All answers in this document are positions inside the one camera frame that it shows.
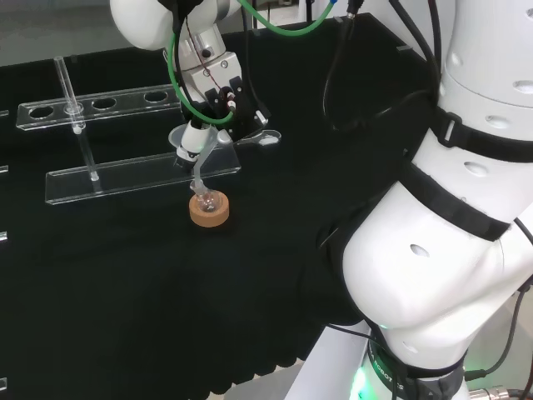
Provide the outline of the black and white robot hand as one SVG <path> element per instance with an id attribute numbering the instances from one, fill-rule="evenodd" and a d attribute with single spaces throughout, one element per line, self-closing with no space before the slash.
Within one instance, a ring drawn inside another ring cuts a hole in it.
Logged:
<path id="1" fill-rule="evenodd" d="M 234 52 L 204 60 L 181 50 L 172 56 L 176 95 L 186 122 L 176 142 L 178 163 L 192 168 L 211 132 L 224 130 L 237 142 L 259 134 L 270 113 L 253 95 Z"/>

